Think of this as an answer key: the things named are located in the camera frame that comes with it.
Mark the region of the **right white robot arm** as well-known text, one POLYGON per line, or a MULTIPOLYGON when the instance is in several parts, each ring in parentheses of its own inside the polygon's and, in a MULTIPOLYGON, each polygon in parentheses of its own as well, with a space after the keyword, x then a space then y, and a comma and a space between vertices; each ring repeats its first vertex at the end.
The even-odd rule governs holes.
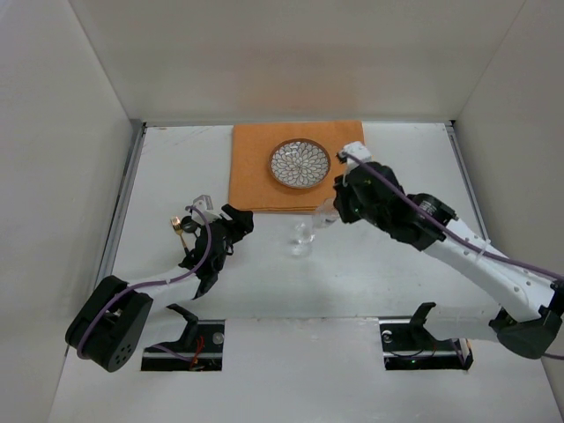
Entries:
POLYGON ((351 154, 335 180, 341 220, 365 220, 394 241, 410 245, 456 270, 495 301, 493 307, 445 308, 424 302, 410 325, 436 340, 481 339, 539 359, 556 339, 563 317, 561 279, 517 263, 478 237, 445 203, 428 194, 407 195, 393 171, 351 154))

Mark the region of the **clear wine glass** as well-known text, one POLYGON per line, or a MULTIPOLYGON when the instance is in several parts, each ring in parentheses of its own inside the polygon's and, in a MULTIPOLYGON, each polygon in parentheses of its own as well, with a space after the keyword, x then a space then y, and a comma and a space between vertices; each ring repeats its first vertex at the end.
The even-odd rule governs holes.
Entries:
POLYGON ((289 252, 292 257, 305 257, 313 249, 317 233, 340 220, 334 206, 334 197, 325 199, 312 214, 293 225, 289 236, 289 252))

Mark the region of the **orange cloth napkin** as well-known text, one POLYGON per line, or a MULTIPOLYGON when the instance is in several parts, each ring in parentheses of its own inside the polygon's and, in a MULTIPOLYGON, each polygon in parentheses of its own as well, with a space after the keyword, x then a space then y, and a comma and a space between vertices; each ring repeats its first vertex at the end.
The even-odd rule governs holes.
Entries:
POLYGON ((360 121, 237 124, 232 132, 228 203, 253 212, 311 212, 334 196, 334 179, 345 170, 336 154, 355 141, 365 141, 360 121), (289 188, 277 182, 270 170, 275 148, 297 138, 318 143, 331 156, 328 175, 311 189, 289 188))

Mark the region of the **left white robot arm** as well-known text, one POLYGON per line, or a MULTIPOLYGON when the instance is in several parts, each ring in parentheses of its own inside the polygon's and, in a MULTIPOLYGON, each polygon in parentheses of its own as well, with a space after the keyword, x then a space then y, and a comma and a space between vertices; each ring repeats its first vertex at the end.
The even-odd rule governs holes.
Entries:
POLYGON ((253 232, 254 214, 230 204, 215 213, 203 202, 187 210, 184 218, 171 219, 178 236, 195 237, 192 247, 183 248, 184 258, 177 266, 132 283, 109 275, 94 289, 65 334, 80 359, 112 373, 138 348, 167 352, 194 342, 198 318, 181 303, 203 297, 217 283, 234 245, 253 232))

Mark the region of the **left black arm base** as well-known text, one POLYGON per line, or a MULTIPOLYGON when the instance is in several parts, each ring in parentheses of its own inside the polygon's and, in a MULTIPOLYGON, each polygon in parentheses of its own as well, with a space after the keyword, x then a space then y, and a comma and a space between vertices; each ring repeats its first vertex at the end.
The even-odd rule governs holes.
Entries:
POLYGON ((145 326, 143 372, 218 372, 223 367, 226 322, 203 320, 171 304, 145 326))

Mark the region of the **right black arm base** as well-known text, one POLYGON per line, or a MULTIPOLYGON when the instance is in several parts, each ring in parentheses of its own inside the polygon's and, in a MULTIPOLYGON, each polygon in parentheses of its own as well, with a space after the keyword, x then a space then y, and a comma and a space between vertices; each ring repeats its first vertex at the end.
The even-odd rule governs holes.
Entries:
POLYGON ((384 367, 388 371, 462 370, 473 364, 463 338, 437 340, 423 326, 434 302, 420 305, 412 316, 379 320, 384 367))

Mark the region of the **black spoon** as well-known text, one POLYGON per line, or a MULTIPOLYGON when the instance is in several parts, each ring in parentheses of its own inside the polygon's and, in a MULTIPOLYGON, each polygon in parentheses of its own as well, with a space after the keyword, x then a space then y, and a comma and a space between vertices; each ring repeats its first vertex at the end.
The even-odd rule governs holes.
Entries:
POLYGON ((190 216, 186 216, 184 217, 181 222, 180 222, 180 239, 181 239, 181 243, 182 243, 182 247, 185 250, 188 250, 188 245, 186 243, 186 241, 183 238, 183 234, 195 234, 197 232, 197 230, 199 230, 201 228, 201 225, 198 224, 195 220, 193 220, 193 218, 191 218, 190 216))

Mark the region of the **floral patterned ceramic plate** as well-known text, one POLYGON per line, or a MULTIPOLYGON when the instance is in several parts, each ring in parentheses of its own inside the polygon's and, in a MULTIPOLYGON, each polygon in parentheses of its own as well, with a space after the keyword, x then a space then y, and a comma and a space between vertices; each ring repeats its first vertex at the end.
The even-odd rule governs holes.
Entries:
POLYGON ((268 169, 275 181, 291 189, 312 189, 329 174, 330 155, 317 142, 294 138, 271 152, 268 169))

